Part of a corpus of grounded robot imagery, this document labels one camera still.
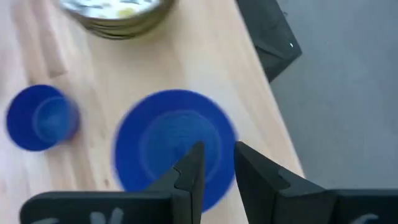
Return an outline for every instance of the black object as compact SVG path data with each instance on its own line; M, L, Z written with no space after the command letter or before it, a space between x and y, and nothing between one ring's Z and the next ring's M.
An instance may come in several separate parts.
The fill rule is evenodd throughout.
M203 153L202 143L194 145L187 156L143 192L38 195L22 207L21 223L199 224ZM234 160L250 224L398 223L398 190L325 190L242 142L236 143Z
M22 224L200 224L205 186L203 143L157 182L138 193L50 192L28 200Z
M302 54L276 0L236 0L267 75L273 81Z
M250 224L398 223L398 190L325 190L242 142L235 167Z

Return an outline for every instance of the blue plastic cup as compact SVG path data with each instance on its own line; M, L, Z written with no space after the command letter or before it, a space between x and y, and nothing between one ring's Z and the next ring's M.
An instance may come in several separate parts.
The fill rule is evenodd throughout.
M7 113L11 139L28 151L44 151L70 139L79 127L78 107L58 89L34 85L22 90Z

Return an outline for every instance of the blurry object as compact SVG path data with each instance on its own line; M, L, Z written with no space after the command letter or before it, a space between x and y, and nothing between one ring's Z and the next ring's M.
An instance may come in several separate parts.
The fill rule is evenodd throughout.
M22 90L7 112L11 139L28 151L43 151L70 139L79 126L77 105L48 85Z
M267 75L273 81L302 54L276 0L236 0Z
M128 192L144 190L198 141L205 145L203 211L226 193L234 176L232 124L207 97L188 90L165 90L138 102L116 135L115 166Z
M90 32L130 39L154 28L175 0L60 0L61 7Z

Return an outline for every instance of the bowl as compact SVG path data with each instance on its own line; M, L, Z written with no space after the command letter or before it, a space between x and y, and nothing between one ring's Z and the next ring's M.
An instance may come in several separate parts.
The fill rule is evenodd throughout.
M77 105L65 94L48 85L22 90L7 112L11 139L28 151L44 151L72 138L79 125Z
M169 13L174 1L60 0L60 6L91 33L106 39L124 40L153 29Z

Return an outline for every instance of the gray floor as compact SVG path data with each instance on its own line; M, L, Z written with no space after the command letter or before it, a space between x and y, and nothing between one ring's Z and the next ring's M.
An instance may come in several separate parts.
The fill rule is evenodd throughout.
M307 178L398 188L398 1L279 4L303 55L272 89Z

